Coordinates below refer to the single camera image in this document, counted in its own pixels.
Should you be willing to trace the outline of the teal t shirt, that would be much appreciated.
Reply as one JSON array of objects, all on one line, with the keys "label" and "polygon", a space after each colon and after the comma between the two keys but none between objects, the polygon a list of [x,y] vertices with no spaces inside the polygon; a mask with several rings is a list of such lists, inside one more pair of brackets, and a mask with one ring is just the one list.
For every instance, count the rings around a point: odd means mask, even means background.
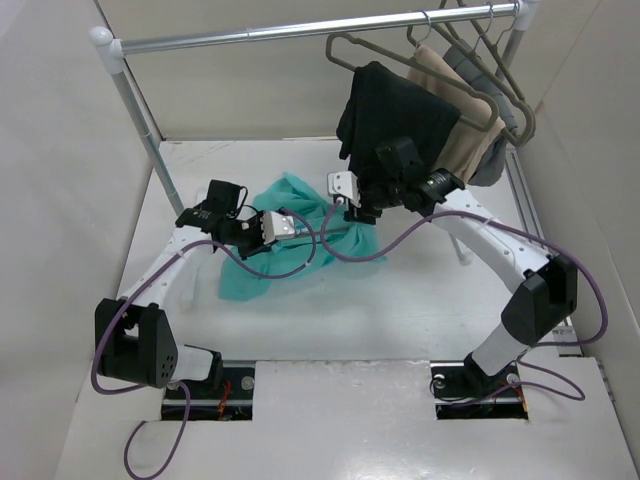
[{"label": "teal t shirt", "polygon": [[[296,226],[302,231],[311,228],[320,232],[330,204],[316,190],[299,177],[284,173],[264,192],[254,197],[253,206],[259,210],[275,211],[281,207],[297,213],[305,219]],[[326,241],[330,247],[346,256],[364,257],[380,250],[376,230],[371,225],[350,223],[343,218],[344,209],[338,208],[326,227]],[[312,274],[335,261],[321,241],[307,235],[285,240],[273,245],[267,253],[248,258],[247,269],[233,259],[222,263],[218,297],[222,300],[246,302],[265,294],[276,276],[290,275],[291,281]]]}]

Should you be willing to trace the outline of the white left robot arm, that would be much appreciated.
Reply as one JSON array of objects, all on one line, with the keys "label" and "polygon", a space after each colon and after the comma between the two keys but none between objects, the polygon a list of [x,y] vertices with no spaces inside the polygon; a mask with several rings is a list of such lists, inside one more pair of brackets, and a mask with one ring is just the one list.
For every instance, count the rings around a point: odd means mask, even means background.
[{"label": "white left robot arm", "polygon": [[179,215],[164,249],[140,279],[119,298],[98,304],[91,369],[97,392],[111,392],[100,385],[102,377],[126,382],[127,391],[180,381],[205,397],[220,390],[220,353],[178,343],[170,320],[193,300],[198,271],[215,252],[236,248],[246,258],[266,251],[261,214],[238,217],[246,196],[244,187],[211,181],[202,201]]}]

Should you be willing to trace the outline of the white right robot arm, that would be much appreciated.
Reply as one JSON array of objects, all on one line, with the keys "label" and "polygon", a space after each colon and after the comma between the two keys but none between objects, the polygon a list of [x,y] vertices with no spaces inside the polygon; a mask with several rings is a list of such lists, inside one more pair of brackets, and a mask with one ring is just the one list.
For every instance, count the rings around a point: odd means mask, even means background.
[{"label": "white right robot arm", "polygon": [[327,192],[348,221],[373,224],[402,206],[461,241],[501,279],[511,298],[490,335],[454,374],[463,397],[488,394],[508,367],[569,317],[578,299],[578,263],[567,253],[489,217],[446,167],[428,169],[414,142],[379,145],[364,170],[330,173]]}]

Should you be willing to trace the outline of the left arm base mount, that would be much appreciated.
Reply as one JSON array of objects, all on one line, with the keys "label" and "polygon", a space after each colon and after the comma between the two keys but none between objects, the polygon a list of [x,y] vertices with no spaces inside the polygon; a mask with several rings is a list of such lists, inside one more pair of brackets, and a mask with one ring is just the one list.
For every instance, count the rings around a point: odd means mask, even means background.
[{"label": "left arm base mount", "polygon": [[218,387],[212,383],[187,380],[191,395],[189,421],[251,421],[255,368],[232,366],[223,370]]}]

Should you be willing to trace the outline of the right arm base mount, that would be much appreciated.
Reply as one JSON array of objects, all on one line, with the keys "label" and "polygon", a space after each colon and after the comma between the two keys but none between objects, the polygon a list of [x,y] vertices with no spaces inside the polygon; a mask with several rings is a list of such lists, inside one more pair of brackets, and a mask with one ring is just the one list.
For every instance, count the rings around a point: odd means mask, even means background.
[{"label": "right arm base mount", "polygon": [[438,420],[528,419],[514,364],[494,377],[478,377],[461,361],[432,362],[430,373]]}]

